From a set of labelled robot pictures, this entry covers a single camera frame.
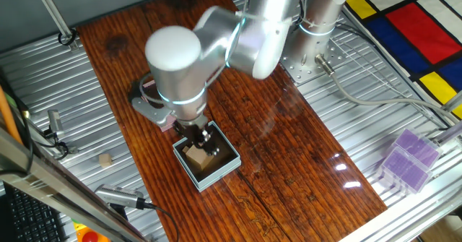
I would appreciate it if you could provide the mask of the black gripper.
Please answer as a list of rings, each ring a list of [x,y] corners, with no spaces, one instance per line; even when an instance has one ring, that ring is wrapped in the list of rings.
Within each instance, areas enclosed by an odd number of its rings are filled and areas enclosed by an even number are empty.
[[[179,135],[188,138],[189,148],[202,148],[207,155],[216,156],[219,153],[219,147],[213,133],[206,130],[207,123],[208,118],[205,115],[200,115],[192,121],[177,119],[173,128]]]

